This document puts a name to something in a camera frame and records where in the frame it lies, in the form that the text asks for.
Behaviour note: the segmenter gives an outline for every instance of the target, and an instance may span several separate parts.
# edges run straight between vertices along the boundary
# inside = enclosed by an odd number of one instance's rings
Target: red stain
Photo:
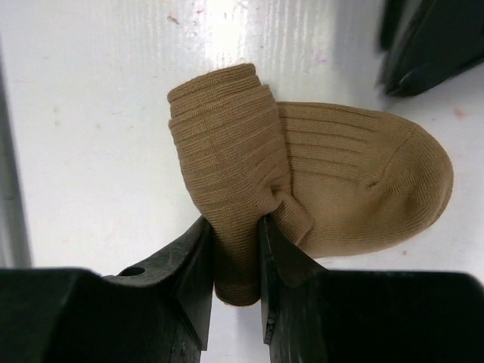
[[[457,106],[454,106],[454,115],[458,119],[464,119],[466,117],[466,113]]]

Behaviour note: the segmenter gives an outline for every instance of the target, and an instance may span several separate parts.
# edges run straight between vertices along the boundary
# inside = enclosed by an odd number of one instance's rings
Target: folded sock
[[[254,66],[243,64],[197,77],[173,89],[168,101],[186,187],[216,233],[216,294],[250,305],[260,295],[259,219],[273,213],[295,243],[311,228],[291,196],[275,100]]]
[[[447,206],[451,161],[419,125],[380,111],[278,103],[293,196],[314,225],[310,256],[381,250],[431,226]]]

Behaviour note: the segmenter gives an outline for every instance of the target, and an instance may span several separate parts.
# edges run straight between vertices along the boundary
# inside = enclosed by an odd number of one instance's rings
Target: sock
[[[419,125],[335,104],[278,103],[293,196],[314,225],[311,257],[367,253],[431,226],[447,206],[447,153]]]
[[[295,243],[311,228],[291,196],[275,100],[254,66],[243,64],[197,77],[168,101],[186,187],[216,233],[216,294],[232,305],[253,304],[260,295],[257,222],[273,213]]]

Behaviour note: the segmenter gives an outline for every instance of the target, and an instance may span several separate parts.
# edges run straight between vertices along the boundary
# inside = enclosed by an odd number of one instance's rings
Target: white tabletop
[[[484,67],[403,101],[374,87],[381,0],[0,0],[35,266],[115,275],[198,217],[168,130],[167,92],[253,62],[275,97],[385,109],[448,151],[455,189],[427,231],[327,268],[468,271],[484,281]],[[259,305],[214,299],[203,362],[269,362]]]

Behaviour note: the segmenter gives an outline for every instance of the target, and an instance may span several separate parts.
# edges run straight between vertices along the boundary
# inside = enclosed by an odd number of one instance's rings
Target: blurry black object
[[[329,271],[259,226],[271,363],[484,362],[484,291],[471,276]]]
[[[212,308],[212,241],[200,218],[119,276],[0,270],[0,362],[199,362]]]
[[[483,0],[387,0],[381,82],[414,96],[484,61]]]

